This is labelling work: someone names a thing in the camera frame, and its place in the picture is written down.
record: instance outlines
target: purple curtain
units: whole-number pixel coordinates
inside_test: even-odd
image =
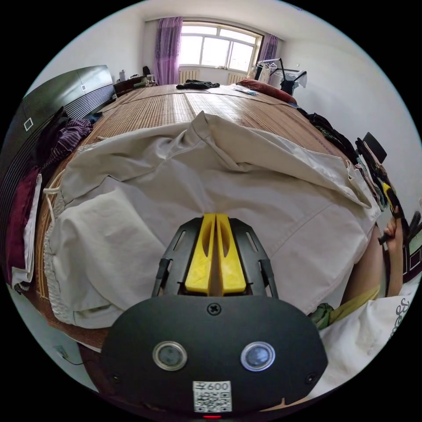
[[[179,82],[179,52],[183,18],[164,18],[158,23],[154,75],[158,85]]]
[[[277,44],[278,38],[275,35],[265,35],[258,61],[276,58]]]

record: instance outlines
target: black chair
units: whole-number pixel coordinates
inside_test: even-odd
[[[387,157],[387,153],[385,152],[384,148],[380,145],[380,143],[368,132],[365,137],[362,139],[374,155],[377,157],[377,160],[382,164]]]

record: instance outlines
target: beige jacket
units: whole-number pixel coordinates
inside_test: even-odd
[[[280,298],[305,313],[350,274],[380,215],[350,163],[217,116],[118,135],[64,172],[44,249],[57,318],[110,326],[150,297],[178,227],[208,212],[254,228]]]

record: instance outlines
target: screw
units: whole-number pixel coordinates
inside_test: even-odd
[[[218,303],[212,303],[208,305],[207,311],[210,315],[214,317],[221,312],[221,306]]]
[[[317,378],[317,375],[315,372],[310,373],[306,379],[305,379],[305,384],[312,384]]]

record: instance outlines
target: red pillow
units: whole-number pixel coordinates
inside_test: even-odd
[[[253,89],[254,91],[261,92],[263,94],[267,94],[270,97],[277,98],[281,101],[285,102],[292,102],[293,104],[297,105],[296,100],[289,95],[287,92],[282,91],[281,89],[275,88],[271,85],[265,84],[263,82],[259,82],[259,80],[255,79],[243,79],[237,83],[237,85],[242,85],[243,87],[247,87]]]

